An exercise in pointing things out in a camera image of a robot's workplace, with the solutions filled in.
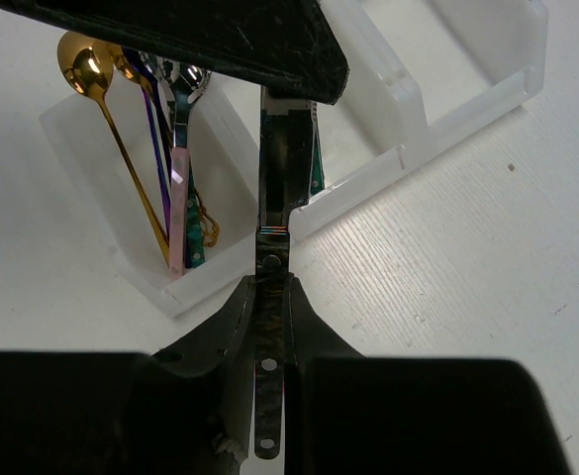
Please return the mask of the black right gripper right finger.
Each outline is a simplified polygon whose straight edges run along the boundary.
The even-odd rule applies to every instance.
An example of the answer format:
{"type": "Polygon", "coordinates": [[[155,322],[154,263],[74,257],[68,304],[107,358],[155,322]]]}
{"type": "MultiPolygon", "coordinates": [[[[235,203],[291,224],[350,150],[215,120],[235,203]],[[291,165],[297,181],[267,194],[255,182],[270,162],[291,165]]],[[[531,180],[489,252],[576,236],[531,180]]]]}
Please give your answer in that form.
{"type": "Polygon", "coordinates": [[[283,296],[288,474],[567,474],[546,402],[511,359],[369,357],[283,296]]]}

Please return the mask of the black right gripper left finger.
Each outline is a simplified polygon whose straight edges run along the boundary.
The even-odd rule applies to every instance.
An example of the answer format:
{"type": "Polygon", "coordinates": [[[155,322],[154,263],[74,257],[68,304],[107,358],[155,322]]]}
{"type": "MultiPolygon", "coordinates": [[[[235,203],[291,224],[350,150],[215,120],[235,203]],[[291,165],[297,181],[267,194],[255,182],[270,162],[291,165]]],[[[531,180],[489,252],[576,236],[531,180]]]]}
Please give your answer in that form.
{"type": "Polygon", "coordinates": [[[0,474],[236,474],[254,284],[155,354],[0,351],[0,474]]]}

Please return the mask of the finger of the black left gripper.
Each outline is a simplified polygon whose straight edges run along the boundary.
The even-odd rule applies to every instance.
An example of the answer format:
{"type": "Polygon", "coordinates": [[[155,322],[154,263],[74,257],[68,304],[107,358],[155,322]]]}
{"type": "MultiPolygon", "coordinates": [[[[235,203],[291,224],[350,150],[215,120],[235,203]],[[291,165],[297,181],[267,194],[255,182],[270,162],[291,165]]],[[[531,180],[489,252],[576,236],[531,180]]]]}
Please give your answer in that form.
{"type": "Polygon", "coordinates": [[[324,104],[349,75],[316,1],[14,1],[11,10],[324,104]]]}

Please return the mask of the knife with dark handle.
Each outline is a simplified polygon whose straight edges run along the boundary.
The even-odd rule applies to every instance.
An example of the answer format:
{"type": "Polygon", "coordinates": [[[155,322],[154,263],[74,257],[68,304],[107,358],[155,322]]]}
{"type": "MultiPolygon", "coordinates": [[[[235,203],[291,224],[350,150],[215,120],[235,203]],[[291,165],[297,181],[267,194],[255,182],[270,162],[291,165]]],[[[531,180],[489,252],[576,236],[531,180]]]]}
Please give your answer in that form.
{"type": "Polygon", "coordinates": [[[313,105],[263,86],[260,96],[258,221],[255,233],[254,453],[280,452],[284,389],[284,286],[289,274],[291,213],[309,203],[313,105]]]}

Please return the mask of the silver spoon green handle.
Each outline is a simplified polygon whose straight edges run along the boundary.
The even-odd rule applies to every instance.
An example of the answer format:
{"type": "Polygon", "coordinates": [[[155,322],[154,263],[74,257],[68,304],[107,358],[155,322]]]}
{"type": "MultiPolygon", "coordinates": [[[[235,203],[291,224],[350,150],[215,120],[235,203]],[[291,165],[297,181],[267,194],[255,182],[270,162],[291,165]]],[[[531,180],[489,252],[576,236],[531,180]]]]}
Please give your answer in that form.
{"type": "MultiPolygon", "coordinates": [[[[191,64],[174,62],[170,73],[170,89],[174,97],[171,123],[173,143],[187,148],[188,126],[195,103],[206,92],[210,80],[210,72],[191,64]]],[[[202,200],[195,188],[191,159],[187,163],[188,172],[188,211],[186,223],[186,267],[196,268],[205,262],[204,245],[216,240],[208,232],[213,223],[206,216],[202,200]]]]}

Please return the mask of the silver spoon pink handle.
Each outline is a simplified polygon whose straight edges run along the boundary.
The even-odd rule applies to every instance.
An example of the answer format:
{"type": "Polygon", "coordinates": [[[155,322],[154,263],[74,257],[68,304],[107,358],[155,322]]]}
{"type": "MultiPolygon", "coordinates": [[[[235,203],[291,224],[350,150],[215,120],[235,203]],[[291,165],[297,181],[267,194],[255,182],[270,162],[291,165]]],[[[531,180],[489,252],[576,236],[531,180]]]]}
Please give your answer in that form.
{"type": "Polygon", "coordinates": [[[162,107],[159,88],[161,73],[156,57],[140,52],[140,64],[147,70],[161,141],[165,147],[164,159],[170,179],[169,270],[171,278],[178,279],[185,273],[189,154],[172,143],[173,133],[162,107]]]}

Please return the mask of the silver fork green handle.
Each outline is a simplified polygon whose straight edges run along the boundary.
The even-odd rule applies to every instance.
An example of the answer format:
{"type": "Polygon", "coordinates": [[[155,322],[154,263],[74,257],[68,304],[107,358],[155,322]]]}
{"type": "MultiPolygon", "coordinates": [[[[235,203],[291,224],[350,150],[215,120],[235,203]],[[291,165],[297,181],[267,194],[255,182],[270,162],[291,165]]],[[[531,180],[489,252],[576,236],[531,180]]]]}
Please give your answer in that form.
{"type": "Polygon", "coordinates": [[[311,176],[311,195],[315,196],[325,188],[325,174],[323,169],[323,159],[321,151],[321,141],[319,126],[314,123],[314,145],[313,145],[313,162],[311,176]]]}

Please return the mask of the purple metallic spoon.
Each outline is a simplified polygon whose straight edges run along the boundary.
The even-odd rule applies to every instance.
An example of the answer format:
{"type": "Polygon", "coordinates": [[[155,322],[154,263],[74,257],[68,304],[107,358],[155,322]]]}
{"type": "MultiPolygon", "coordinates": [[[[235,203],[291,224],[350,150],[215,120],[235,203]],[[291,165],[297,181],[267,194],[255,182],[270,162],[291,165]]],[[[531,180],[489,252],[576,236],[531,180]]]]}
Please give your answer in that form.
{"type": "Polygon", "coordinates": [[[150,130],[153,152],[156,162],[157,177],[162,202],[166,233],[170,231],[170,195],[167,184],[166,167],[164,166],[165,150],[162,143],[161,124],[159,122],[163,111],[161,108],[157,80],[144,65],[140,53],[128,47],[122,47],[123,58],[139,74],[140,87],[145,97],[146,116],[150,130]]]}

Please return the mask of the gold spoon ornate handle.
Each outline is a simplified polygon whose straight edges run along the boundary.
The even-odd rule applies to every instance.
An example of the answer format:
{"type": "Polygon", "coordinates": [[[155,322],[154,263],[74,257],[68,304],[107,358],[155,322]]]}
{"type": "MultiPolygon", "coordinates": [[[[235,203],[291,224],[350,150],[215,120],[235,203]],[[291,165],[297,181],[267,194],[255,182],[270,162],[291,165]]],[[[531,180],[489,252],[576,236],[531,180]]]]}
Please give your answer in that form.
{"type": "MultiPolygon", "coordinates": [[[[139,195],[157,246],[169,268],[169,234],[166,233],[164,215],[160,217],[155,211],[106,102],[107,93],[113,83],[114,73],[119,72],[115,68],[107,50],[107,43],[83,34],[67,32],[62,35],[57,44],[56,57],[58,66],[67,84],[78,95],[95,102],[102,112],[139,195]]],[[[167,106],[169,112],[172,113],[174,97],[170,97],[167,100],[167,106]]],[[[166,172],[168,173],[166,180],[170,195],[170,179],[167,168],[166,172]]],[[[217,243],[220,234],[219,224],[207,213],[206,208],[205,211],[206,216],[213,223],[212,227],[208,227],[208,232],[216,241],[212,244],[206,243],[204,251],[207,247],[212,247],[217,243]]]]}

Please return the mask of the gold spoon plain handle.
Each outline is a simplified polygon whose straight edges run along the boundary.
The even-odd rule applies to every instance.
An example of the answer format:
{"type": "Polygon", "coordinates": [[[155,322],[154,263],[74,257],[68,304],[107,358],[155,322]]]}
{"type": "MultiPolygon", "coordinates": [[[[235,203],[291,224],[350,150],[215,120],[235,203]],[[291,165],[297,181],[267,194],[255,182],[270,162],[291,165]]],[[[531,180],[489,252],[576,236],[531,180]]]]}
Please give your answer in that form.
{"type": "Polygon", "coordinates": [[[107,50],[115,68],[128,80],[138,84],[140,87],[144,87],[143,77],[127,59],[123,48],[117,44],[107,43],[107,50]]]}

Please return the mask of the white three-compartment plastic tray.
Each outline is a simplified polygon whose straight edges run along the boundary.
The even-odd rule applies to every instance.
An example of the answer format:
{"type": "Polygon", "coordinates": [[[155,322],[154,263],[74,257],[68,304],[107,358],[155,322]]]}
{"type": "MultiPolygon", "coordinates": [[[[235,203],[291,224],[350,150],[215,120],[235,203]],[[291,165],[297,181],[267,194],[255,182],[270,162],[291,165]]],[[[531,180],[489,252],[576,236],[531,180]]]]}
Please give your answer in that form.
{"type": "Polygon", "coordinates": [[[191,118],[194,178],[219,221],[204,263],[169,275],[98,107],[72,95],[41,116],[120,274],[175,317],[252,271],[257,211],[283,182],[313,188],[290,218],[299,241],[425,165],[542,88],[540,1],[326,1],[347,58],[340,100],[320,106],[324,178],[303,125],[265,112],[258,86],[215,74],[191,118]]]}

